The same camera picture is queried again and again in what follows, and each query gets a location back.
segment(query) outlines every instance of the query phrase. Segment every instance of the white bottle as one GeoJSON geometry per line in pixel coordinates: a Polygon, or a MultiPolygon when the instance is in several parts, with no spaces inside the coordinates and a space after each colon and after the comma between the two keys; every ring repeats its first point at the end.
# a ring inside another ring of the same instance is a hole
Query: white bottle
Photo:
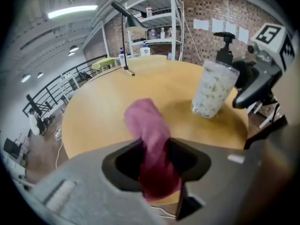
{"type": "Polygon", "coordinates": [[[165,38],[165,29],[161,28],[160,39],[164,39],[164,38],[165,38]]]}
{"type": "Polygon", "coordinates": [[[152,16],[152,7],[150,6],[150,4],[148,4],[148,6],[146,8],[146,13],[147,13],[147,17],[152,16]]]}
{"type": "Polygon", "coordinates": [[[171,38],[172,37],[172,28],[169,28],[168,29],[168,38],[171,38]]]}
{"type": "Polygon", "coordinates": [[[141,57],[150,56],[150,48],[144,42],[144,45],[140,48],[141,57]]]}
{"type": "Polygon", "coordinates": [[[169,53],[168,53],[167,60],[171,60],[171,59],[172,59],[172,53],[171,53],[171,52],[169,52],[169,53]]]}
{"type": "Polygon", "coordinates": [[[125,65],[126,65],[125,54],[124,54],[123,48],[121,47],[120,49],[121,49],[121,53],[119,54],[120,64],[121,64],[121,67],[125,67],[125,65]]]}

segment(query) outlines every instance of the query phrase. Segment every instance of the black pump head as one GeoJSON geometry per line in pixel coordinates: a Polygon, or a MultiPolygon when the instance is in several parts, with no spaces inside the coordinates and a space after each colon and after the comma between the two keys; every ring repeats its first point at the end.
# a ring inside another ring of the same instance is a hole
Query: black pump head
{"type": "Polygon", "coordinates": [[[217,37],[223,37],[225,42],[225,46],[217,52],[216,61],[231,65],[233,61],[233,55],[229,50],[229,44],[233,42],[235,35],[230,32],[216,32],[214,35],[217,37]]]}

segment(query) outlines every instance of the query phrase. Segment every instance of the white wall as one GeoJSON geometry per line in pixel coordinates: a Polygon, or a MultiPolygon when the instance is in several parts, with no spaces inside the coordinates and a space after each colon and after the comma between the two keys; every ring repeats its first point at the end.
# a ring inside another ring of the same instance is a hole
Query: white wall
{"type": "Polygon", "coordinates": [[[81,51],[77,51],[73,56],[68,57],[62,53],[49,60],[43,66],[44,75],[37,79],[39,70],[31,73],[31,78],[21,83],[19,80],[6,86],[1,93],[0,100],[0,145],[3,146],[6,138],[15,140],[22,134],[22,137],[29,132],[29,121],[22,112],[28,103],[26,95],[32,97],[36,95],[52,79],[59,76],[66,70],[85,62],[85,57],[81,51]]]}

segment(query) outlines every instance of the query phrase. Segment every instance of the desk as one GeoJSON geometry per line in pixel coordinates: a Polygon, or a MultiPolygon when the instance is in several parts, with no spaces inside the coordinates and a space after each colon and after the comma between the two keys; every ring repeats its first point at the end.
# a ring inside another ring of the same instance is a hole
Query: desk
{"type": "Polygon", "coordinates": [[[102,72],[104,71],[103,68],[105,66],[108,66],[111,68],[111,65],[115,63],[115,58],[104,58],[101,59],[95,63],[92,64],[92,69],[96,71],[96,74],[98,74],[98,71],[102,69],[102,72]]]}
{"type": "Polygon", "coordinates": [[[129,68],[135,76],[117,69],[84,84],[73,96],[62,121],[62,139],[69,158],[133,139],[123,114],[139,98],[153,99],[169,125],[172,137],[243,149],[248,116],[246,109],[232,107],[236,89],[232,90],[218,114],[206,119],[191,112],[191,101],[203,67],[166,60],[129,68]]]}

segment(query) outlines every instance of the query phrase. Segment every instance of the white paper sheet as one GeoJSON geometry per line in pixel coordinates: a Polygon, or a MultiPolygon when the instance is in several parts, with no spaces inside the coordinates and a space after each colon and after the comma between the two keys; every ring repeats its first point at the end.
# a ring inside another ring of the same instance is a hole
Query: white paper sheet
{"type": "Polygon", "coordinates": [[[249,40],[249,30],[240,27],[239,30],[239,41],[242,41],[245,44],[248,44],[249,40]]]}
{"type": "Polygon", "coordinates": [[[223,20],[212,19],[212,32],[223,32],[223,20]]]}
{"type": "Polygon", "coordinates": [[[209,22],[207,20],[194,19],[194,29],[209,30],[209,22]]]}
{"type": "Polygon", "coordinates": [[[230,32],[233,35],[236,35],[236,25],[226,22],[225,32],[230,32]]]}

